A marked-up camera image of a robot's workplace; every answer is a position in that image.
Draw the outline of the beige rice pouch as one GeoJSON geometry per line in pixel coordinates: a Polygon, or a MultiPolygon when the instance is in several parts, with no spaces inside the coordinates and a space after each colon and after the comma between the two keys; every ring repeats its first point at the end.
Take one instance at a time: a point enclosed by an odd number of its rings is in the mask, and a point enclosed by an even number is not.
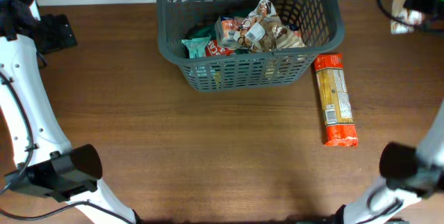
{"type": "Polygon", "coordinates": [[[404,7],[405,1],[406,0],[393,0],[392,15],[406,24],[421,26],[425,19],[425,15],[415,10],[406,9],[404,7]]]}

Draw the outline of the mint green wipes packet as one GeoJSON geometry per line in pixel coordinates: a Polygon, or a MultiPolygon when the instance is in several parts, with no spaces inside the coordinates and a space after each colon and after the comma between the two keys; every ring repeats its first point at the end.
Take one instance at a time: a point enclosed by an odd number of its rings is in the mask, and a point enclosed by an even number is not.
{"type": "MultiPolygon", "coordinates": [[[[186,49],[189,53],[189,59],[195,58],[204,58],[206,57],[206,46],[209,44],[211,40],[210,36],[207,37],[197,37],[190,40],[181,40],[181,42],[185,45],[186,49]]],[[[208,76],[207,69],[204,66],[194,67],[191,66],[185,67],[189,76],[205,78],[208,76]]]]}

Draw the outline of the green Nescafe coffee bag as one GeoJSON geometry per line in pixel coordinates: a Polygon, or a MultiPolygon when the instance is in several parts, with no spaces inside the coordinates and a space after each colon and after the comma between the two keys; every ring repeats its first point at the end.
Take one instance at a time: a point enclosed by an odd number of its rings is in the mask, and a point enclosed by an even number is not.
{"type": "MultiPolygon", "coordinates": [[[[241,24],[240,27],[238,28],[235,37],[237,39],[239,39],[239,29],[242,28],[242,23],[244,21],[244,19],[248,16],[248,13],[251,11],[250,8],[247,8],[245,10],[238,10],[234,13],[232,13],[231,15],[223,15],[226,17],[240,17],[241,20],[241,24]]],[[[191,30],[188,31],[188,33],[185,35],[185,39],[184,40],[190,40],[193,38],[197,38],[197,37],[207,37],[210,36],[211,40],[209,42],[209,44],[206,46],[206,57],[212,57],[212,56],[217,56],[217,55],[241,55],[241,54],[248,54],[250,53],[250,51],[248,49],[246,49],[245,47],[239,47],[238,49],[229,49],[229,48],[225,48],[225,47],[220,47],[218,45],[218,42],[216,40],[216,32],[214,30],[214,25],[209,25],[209,26],[195,26],[193,27],[191,30]]],[[[189,53],[188,50],[186,49],[186,53],[187,53],[187,58],[189,58],[189,53]]]]}

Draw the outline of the red spaghetti pasta packet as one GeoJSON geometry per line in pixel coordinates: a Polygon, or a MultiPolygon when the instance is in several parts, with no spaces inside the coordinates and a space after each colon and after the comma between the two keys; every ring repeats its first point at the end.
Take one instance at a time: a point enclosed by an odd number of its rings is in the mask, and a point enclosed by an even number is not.
{"type": "Polygon", "coordinates": [[[327,146],[358,146],[358,136],[345,83],[343,56],[320,54],[314,61],[327,146]]]}

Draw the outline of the beige nut mix pouch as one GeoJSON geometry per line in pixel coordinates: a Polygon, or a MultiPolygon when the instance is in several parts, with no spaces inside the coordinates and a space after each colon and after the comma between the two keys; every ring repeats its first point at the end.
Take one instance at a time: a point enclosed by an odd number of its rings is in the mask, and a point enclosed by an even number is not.
{"type": "Polygon", "coordinates": [[[300,31],[284,25],[269,0],[260,0],[246,18],[241,18],[233,39],[235,49],[255,53],[306,47],[300,31]]]}

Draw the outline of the Kleenex tissue multipack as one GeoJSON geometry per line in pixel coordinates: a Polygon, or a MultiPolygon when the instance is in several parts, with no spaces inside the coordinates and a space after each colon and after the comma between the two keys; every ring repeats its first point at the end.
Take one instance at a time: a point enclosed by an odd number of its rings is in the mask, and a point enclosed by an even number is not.
{"type": "Polygon", "coordinates": [[[238,43],[235,34],[240,27],[240,17],[220,16],[215,23],[216,40],[220,47],[229,49],[238,49],[241,45],[238,43]]]}

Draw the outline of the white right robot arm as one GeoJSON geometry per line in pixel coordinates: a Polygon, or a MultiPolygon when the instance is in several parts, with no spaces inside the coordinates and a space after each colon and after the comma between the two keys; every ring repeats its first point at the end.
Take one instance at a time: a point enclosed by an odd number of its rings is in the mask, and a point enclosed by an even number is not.
{"type": "MultiPolygon", "coordinates": [[[[390,19],[393,34],[443,35],[435,25],[443,20],[443,0],[393,0],[391,10],[381,0],[376,2],[390,19]]],[[[382,152],[379,173],[362,197],[333,215],[332,223],[392,223],[404,208],[443,192],[443,111],[438,111],[418,147],[389,143],[382,152]]]]}

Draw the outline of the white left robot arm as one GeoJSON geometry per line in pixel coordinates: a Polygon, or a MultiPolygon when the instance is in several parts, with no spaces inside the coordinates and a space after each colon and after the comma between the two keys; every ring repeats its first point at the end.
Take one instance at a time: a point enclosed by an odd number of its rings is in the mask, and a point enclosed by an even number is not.
{"type": "Polygon", "coordinates": [[[1,192],[52,198],[93,223],[141,223],[105,183],[95,147],[73,148],[57,122],[37,64],[41,23],[36,0],[1,0],[1,112],[17,167],[1,192]]]}

